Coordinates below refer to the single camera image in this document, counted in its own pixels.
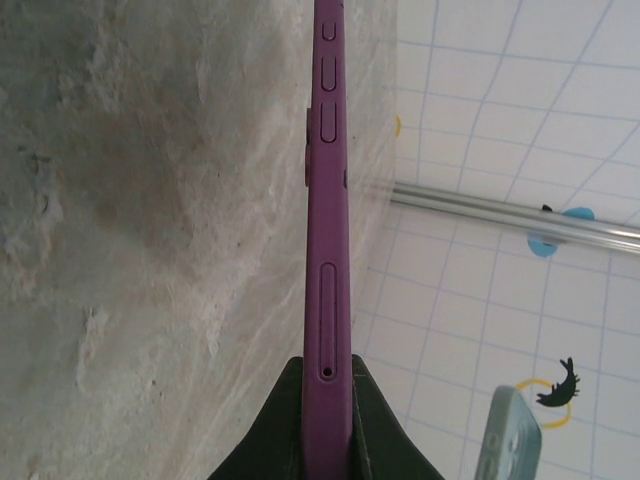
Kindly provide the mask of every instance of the textured wall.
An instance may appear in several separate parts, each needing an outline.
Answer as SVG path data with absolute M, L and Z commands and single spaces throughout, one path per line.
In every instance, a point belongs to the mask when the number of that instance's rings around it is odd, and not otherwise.
M 205 478 L 299 346 L 312 2 L 4 9 L 0 477 Z M 345 13 L 357 294 L 396 5 Z

